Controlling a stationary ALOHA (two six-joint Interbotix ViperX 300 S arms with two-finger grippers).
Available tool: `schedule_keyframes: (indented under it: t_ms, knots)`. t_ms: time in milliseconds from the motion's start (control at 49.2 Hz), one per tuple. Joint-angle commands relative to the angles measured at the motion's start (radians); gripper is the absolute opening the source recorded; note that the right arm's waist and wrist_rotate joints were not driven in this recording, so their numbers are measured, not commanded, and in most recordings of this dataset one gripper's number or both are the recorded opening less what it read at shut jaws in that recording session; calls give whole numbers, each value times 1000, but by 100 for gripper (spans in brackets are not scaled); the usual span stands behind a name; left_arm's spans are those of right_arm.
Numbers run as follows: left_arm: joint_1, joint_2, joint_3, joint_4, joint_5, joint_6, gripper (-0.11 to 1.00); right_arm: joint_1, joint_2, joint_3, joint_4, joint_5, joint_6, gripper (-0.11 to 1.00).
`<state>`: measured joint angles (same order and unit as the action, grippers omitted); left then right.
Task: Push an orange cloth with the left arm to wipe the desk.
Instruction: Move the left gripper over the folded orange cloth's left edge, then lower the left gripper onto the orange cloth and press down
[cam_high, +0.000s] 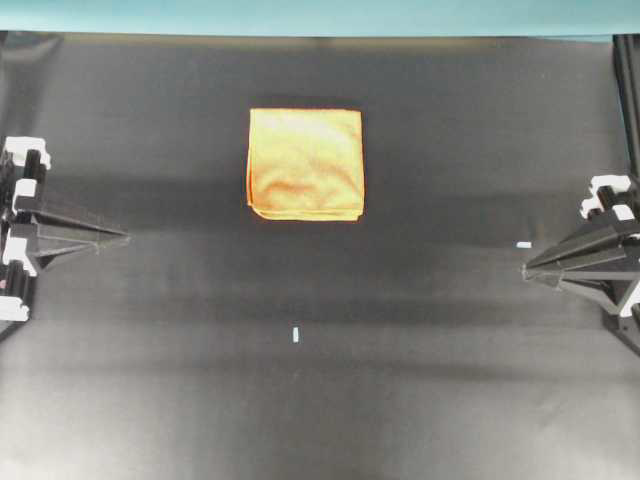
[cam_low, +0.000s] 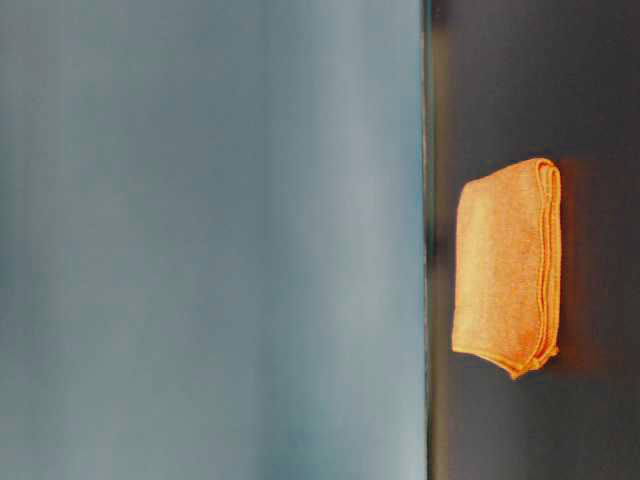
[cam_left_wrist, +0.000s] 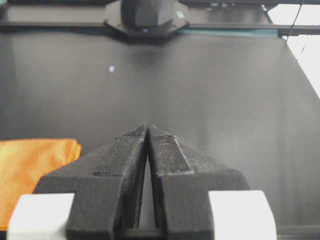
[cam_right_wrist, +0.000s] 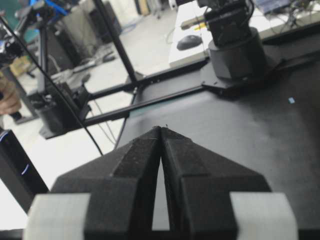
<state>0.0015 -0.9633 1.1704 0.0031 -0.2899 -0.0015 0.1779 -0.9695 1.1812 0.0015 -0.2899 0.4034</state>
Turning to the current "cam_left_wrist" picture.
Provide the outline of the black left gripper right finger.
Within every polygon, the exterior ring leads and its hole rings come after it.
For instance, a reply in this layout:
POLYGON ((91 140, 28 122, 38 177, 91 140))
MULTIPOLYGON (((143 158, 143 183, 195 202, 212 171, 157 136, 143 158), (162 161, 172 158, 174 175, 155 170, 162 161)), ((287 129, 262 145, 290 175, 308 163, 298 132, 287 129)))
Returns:
POLYGON ((156 226, 168 240, 212 240, 209 192, 249 190, 245 176, 154 125, 147 147, 156 226))

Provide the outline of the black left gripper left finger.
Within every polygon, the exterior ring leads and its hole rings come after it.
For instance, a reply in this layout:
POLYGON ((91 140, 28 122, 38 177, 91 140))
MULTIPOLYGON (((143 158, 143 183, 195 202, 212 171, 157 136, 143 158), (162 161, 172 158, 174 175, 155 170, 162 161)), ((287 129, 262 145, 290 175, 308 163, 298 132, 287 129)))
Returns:
POLYGON ((38 181, 35 194, 74 193, 66 224, 69 240, 113 240, 139 226, 147 125, 118 137, 38 181))

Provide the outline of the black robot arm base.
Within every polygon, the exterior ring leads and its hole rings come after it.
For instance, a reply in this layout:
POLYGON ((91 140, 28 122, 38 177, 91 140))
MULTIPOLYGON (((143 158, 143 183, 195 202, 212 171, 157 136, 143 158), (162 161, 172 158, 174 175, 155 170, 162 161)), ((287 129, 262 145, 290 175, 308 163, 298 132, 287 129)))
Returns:
POLYGON ((177 0, 116 0, 105 6, 104 24, 130 38, 167 38, 186 27, 189 8, 177 0))

